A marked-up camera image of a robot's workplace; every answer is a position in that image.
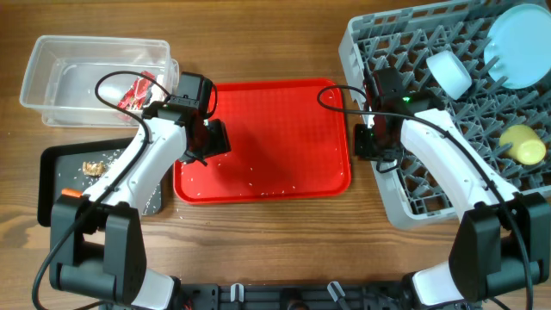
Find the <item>red snack wrapper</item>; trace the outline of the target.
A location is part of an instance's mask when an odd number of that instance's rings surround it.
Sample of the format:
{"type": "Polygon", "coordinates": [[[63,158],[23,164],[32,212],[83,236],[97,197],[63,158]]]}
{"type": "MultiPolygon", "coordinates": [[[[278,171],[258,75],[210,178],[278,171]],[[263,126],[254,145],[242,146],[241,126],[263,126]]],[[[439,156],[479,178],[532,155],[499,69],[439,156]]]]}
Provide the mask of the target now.
{"type": "Polygon", "coordinates": [[[152,96],[152,79],[156,77],[148,72],[141,72],[130,89],[120,99],[117,106],[125,110],[141,110],[144,105],[150,101],[152,96]]]}

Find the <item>light blue bowl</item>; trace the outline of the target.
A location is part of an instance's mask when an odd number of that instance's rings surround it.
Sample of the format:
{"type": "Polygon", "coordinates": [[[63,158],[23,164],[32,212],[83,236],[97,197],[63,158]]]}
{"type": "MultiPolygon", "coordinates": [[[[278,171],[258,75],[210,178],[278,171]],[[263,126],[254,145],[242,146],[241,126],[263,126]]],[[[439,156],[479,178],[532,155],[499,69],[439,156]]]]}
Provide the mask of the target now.
{"type": "Polygon", "coordinates": [[[430,56],[426,64],[431,75],[454,100],[459,99],[472,85],[472,78],[462,62],[448,50],[430,56]]]}

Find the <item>brown food scrap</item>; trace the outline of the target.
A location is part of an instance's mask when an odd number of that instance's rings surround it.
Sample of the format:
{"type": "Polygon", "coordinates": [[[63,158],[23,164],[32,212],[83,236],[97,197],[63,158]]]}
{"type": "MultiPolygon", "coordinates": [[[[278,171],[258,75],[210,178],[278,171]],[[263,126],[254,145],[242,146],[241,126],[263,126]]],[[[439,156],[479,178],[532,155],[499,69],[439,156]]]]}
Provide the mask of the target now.
{"type": "Polygon", "coordinates": [[[107,171],[107,165],[100,162],[83,162],[82,172],[88,177],[101,177],[107,171]]]}

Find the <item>orange carrot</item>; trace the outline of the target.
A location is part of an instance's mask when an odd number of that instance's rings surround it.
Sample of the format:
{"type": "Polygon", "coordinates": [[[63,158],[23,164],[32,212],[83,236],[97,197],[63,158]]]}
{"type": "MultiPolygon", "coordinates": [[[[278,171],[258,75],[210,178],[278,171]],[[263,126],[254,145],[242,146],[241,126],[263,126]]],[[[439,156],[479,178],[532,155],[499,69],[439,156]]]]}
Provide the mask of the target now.
{"type": "Polygon", "coordinates": [[[71,196],[71,197],[76,197],[76,198],[79,198],[83,195],[81,191],[78,191],[75,189],[62,189],[61,194],[71,196]]]}

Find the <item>yellow plastic cup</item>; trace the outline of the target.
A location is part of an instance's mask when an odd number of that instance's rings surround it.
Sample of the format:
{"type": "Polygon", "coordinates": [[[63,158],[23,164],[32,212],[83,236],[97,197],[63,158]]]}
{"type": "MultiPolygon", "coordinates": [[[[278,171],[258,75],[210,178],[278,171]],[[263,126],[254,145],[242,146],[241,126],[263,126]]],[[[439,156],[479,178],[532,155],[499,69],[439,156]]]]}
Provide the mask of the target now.
{"type": "Polygon", "coordinates": [[[509,157],[526,165],[540,163],[546,156],[547,148],[531,128],[523,124],[507,128],[499,138],[499,145],[511,145],[509,157]]]}

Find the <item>light blue plate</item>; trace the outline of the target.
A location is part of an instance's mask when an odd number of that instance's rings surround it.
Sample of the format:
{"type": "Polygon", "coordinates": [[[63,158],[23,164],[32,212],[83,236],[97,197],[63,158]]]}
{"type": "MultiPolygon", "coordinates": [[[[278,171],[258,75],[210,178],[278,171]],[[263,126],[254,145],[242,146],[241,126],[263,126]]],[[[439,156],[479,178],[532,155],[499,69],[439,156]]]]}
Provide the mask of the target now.
{"type": "Polygon", "coordinates": [[[491,26],[484,50],[488,74],[504,78],[507,89],[522,89],[539,82],[550,71],[550,12],[523,3],[505,11],[491,26]]]}

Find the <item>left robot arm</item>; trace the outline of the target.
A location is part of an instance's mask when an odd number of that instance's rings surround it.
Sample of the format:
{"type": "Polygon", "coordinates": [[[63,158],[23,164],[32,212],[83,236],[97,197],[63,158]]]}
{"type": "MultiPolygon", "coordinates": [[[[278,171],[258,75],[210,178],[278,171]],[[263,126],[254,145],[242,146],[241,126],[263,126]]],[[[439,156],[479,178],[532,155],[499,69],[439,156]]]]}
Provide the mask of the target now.
{"type": "Polygon", "coordinates": [[[180,282],[147,266],[140,217],[179,160],[231,150],[225,124],[195,106],[154,102],[109,170],[81,194],[62,194],[50,215],[51,250],[40,268],[52,288],[134,309],[181,307],[180,282]]]}

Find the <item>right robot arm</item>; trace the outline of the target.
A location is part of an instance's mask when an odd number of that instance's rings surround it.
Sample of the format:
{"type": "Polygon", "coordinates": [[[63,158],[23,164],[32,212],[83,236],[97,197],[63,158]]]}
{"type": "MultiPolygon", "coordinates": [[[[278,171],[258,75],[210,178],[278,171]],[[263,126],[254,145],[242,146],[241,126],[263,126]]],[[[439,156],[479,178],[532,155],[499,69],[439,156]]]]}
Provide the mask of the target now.
{"type": "Polygon", "coordinates": [[[464,139],[443,103],[428,93],[362,95],[355,152],[376,163],[412,153],[449,198],[460,221],[446,261],[406,276],[411,307],[494,300],[519,289],[526,307],[550,276],[550,206],[503,179],[464,139]]]}

